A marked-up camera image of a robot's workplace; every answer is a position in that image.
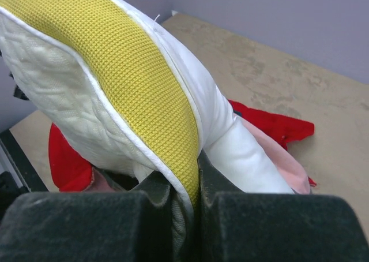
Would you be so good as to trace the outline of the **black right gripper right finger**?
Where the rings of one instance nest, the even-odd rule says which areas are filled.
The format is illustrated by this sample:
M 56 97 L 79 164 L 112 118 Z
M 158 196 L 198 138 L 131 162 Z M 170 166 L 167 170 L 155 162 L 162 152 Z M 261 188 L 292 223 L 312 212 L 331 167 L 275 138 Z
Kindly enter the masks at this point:
M 203 261 L 367 261 L 349 204 L 334 196 L 244 193 L 200 154 Z

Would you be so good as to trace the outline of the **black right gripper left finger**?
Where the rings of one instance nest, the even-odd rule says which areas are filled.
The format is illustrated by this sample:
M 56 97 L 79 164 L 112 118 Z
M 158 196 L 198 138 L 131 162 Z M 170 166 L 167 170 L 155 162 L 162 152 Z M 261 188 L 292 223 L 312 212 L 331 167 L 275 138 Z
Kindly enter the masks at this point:
M 128 192 L 27 193 L 1 222 L 2 261 L 171 261 L 171 185 Z

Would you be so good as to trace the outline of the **red embroidered pillowcase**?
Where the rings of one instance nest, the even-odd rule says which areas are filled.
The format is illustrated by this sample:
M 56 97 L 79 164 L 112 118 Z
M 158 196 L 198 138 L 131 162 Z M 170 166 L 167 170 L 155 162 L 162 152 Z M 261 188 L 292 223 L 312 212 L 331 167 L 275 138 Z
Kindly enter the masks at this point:
M 314 134 L 315 126 L 280 114 L 249 108 L 230 102 L 234 113 L 271 158 L 287 183 L 301 194 L 311 193 L 316 183 L 308 177 L 303 166 L 288 153 L 288 143 L 300 141 Z M 52 181 L 61 192 L 113 192 L 113 185 L 89 162 L 83 159 L 66 141 L 55 124 L 50 127 L 48 158 Z

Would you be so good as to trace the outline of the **white yellow-edged pillow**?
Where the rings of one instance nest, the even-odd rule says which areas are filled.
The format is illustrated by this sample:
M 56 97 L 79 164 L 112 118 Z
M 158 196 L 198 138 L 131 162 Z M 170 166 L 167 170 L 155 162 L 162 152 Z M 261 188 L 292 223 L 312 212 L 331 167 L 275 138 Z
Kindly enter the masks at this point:
M 165 176 L 175 259 L 195 230 L 201 152 L 246 193 L 292 193 L 197 57 L 123 0 L 1 0 L 1 53 L 84 159 Z

